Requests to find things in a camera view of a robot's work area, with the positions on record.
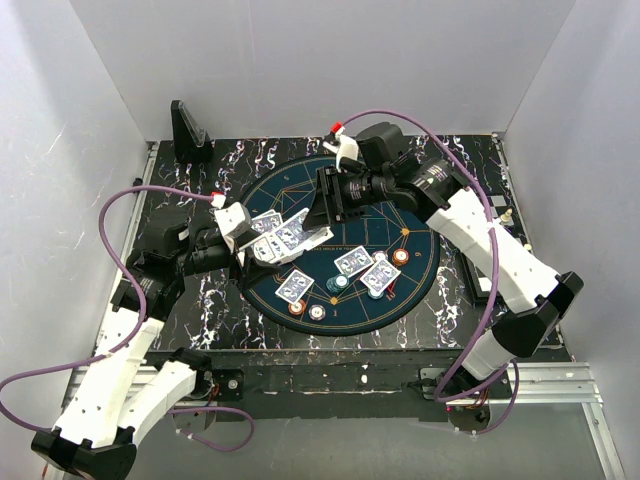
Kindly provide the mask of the red yellow chip stack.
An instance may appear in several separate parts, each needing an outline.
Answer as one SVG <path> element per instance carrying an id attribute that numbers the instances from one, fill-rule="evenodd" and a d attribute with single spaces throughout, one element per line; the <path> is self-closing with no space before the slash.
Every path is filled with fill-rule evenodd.
<path id="1" fill-rule="evenodd" d="M 303 300 L 299 300 L 297 302 L 291 303 L 288 306 L 288 309 L 291 315 L 300 316 L 306 310 L 306 303 Z"/>

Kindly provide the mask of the red yellow chips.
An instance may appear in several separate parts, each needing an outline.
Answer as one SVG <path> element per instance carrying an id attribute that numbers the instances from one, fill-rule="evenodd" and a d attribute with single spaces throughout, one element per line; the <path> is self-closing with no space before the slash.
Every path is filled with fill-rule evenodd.
<path id="1" fill-rule="evenodd" d="M 392 262 L 396 266 L 406 265 L 408 263 L 409 259 L 410 259 L 410 255 L 409 255 L 408 251 L 405 250 L 405 249 L 399 248 L 399 249 L 396 249 L 393 252 Z"/>

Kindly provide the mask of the blue white chip stack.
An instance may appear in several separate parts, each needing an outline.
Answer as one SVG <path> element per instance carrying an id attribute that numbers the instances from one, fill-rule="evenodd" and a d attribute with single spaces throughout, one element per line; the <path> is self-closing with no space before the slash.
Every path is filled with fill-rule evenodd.
<path id="1" fill-rule="evenodd" d="M 308 310 L 309 317 L 314 321 L 321 321 L 326 316 L 326 310 L 322 305 L 312 305 Z"/>

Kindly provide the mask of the red black triangle marker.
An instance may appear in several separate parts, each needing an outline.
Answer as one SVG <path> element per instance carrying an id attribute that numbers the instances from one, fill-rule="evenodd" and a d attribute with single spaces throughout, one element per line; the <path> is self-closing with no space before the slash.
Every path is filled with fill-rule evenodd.
<path id="1" fill-rule="evenodd" d="M 395 296 L 396 296 L 396 293 L 395 293 L 396 283 L 397 283 L 397 281 L 394 280 L 387 288 L 387 297 L 389 299 L 394 299 Z"/>

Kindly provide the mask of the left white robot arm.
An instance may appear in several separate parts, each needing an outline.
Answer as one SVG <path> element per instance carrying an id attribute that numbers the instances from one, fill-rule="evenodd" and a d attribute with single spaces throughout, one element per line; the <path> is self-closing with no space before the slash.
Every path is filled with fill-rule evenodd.
<path id="1" fill-rule="evenodd" d="M 158 363 L 139 391 L 130 391 L 153 340 L 184 291 L 187 276 L 227 267 L 240 286 L 273 272 L 245 251 L 258 234 L 244 212 L 217 213 L 213 245 L 198 250 L 182 219 L 163 227 L 150 246 L 132 256 L 112 298 L 116 320 L 103 331 L 97 361 L 86 370 L 72 400 L 49 429 L 38 430 L 32 450 L 55 468 L 85 479 L 124 479 L 150 430 L 184 399 L 193 413 L 209 411 L 235 371 L 217 370 L 205 354 L 181 347 Z"/>

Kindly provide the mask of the dealt blue playing card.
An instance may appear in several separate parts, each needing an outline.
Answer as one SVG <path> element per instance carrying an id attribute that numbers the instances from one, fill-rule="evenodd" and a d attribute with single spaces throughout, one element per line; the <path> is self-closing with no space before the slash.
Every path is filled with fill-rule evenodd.
<path id="1" fill-rule="evenodd" d="M 251 228 L 259 234 L 270 232 L 282 224 L 282 215 L 275 210 L 269 210 L 251 220 Z"/>

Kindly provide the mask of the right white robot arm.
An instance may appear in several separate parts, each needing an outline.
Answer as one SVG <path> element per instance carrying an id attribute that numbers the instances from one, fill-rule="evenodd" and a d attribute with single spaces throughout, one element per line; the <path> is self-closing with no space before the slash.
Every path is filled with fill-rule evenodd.
<path id="1" fill-rule="evenodd" d="M 444 144 L 442 157 L 419 161 L 401 129 L 381 122 L 354 138 L 337 123 L 324 146 L 335 163 L 317 172 L 304 229 L 346 223 L 389 201 L 452 243 L 489 277 L 489 297 L 506 304 L 490 329 L 472 337 L 444 383 L 475 397 L 500 368 L 535 353 L 582 290 L 576 273 L 561 274 L 527 251 L 493 217 L 478 181 Z"/>

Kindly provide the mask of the green poker chip stack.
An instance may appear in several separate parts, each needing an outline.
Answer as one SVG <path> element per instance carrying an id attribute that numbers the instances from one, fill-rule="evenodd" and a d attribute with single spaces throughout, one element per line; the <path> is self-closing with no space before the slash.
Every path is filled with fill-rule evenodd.
<path id="1" fill-rule="evenodd" d="M 327 290 L 333 294 L 338 295 L 343 292 L 349 285 L 349 278 L 344 274 L 338 274 L 329 278 L 326 282 Z"/>

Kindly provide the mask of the blue card being drawn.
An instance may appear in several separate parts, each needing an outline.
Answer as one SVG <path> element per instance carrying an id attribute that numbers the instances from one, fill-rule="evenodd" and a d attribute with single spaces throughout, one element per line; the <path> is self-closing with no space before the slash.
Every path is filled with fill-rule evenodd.
<path id="1" fill-rule="evenodd" d="M 303 229 L 303 223 L 309 213 L 309 208 L 303 208 L 282 225 L 269 233 L 269 238 L 286 252 L 310 250 L 317 245 L 330 240 L 333 232 L 329 227 L 319 227 L 309 231 Z"/>

